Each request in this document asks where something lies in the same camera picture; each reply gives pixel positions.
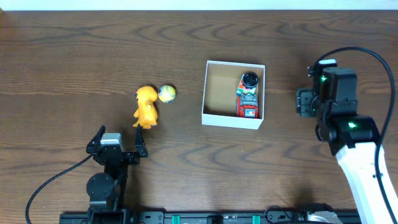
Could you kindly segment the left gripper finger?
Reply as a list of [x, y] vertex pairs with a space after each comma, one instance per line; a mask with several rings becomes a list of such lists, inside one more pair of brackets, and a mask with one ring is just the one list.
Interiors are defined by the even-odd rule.
[[139, 157], [148, 157], [148, 150], [146, 144], [144, 142], [144, 138], [142, 135], [142, 126], [138, 125], [136, 130], [136, 138], [134, 142], [136, 151], [139, 154]]
[[86, 153], [96, 154], [101, 149], [101, 138], [105, 133], [105, 126], [102, 125], [93, 139], [86, 146]]

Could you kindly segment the colourful puzzle cube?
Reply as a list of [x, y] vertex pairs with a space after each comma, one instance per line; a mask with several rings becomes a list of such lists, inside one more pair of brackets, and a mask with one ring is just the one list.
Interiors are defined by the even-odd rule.
[[236, 95], [237, 96], [247, 95], [247, 94], [254, 95], [257, 87], [255, 86], [253, 88], [246, 88], [243, 84], [243, 78], [244, 78], [244, 74], [242, 75], [242, 77], [239, 81], [239, 84], [238, 84], [238, 87], [236, 90]]

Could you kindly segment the small black round cap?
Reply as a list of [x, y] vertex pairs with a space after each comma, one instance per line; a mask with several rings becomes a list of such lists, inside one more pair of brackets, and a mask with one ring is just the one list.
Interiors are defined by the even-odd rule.
[[243, 86], [247, 89], [253, 89], [258, 86], [259, 77], [254, 72], [247, 72], [242, 77]]

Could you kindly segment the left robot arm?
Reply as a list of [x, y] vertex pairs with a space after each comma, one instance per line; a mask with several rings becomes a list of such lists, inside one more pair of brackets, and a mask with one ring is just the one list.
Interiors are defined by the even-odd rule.
[[136, 128], [135, 148], [135, 151], [124, 152], [121, 134], [107, 133], [105, 126], [101, 126], [88, 143], [86, 152], [104, 167], [104, 171], [93, 175], [87, 182], [90, 206], [86, 223], [139, 223], [137, 213], [124, 208], [124, 194], [128, 166], [138, 165], [140, 158], [148, 156], [141, 126]]

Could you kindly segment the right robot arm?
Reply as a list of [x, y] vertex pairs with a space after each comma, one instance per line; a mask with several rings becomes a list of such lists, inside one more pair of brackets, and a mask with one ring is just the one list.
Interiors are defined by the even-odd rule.
[[350, 68], [319, 65], [311, 68], [312, 88], [296, 93], [296, 112], [317, 120], [315, 134], [328, 143], [331, 154], [348, 180], [362, 223], [392, 223], [377, 182], [375, 168], [392, 209], [397, 208], [397, 195], [386, 169], [384, 156], [376, 143], [381, 135], [370, 116], [358, 114], [357, 76]]

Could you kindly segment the orange dinosaur toy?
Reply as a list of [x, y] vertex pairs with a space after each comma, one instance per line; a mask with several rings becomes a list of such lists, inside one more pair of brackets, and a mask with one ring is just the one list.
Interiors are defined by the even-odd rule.
[[132, 125], [143, 129], [151, 129], [157, 125], [157, 110], [154, 102], [158, 99], [158, 94], [152, 86], [140, 87], [135, 94], [138, 108], [134, 112], [137, 121]]

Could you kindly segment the red toy robot car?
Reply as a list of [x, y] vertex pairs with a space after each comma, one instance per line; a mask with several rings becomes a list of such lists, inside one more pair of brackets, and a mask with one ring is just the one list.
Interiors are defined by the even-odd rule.
[[237, 99], [236, 113], [240, 118], [258, 118], [258, 99], [257, 95], [241, 95]]

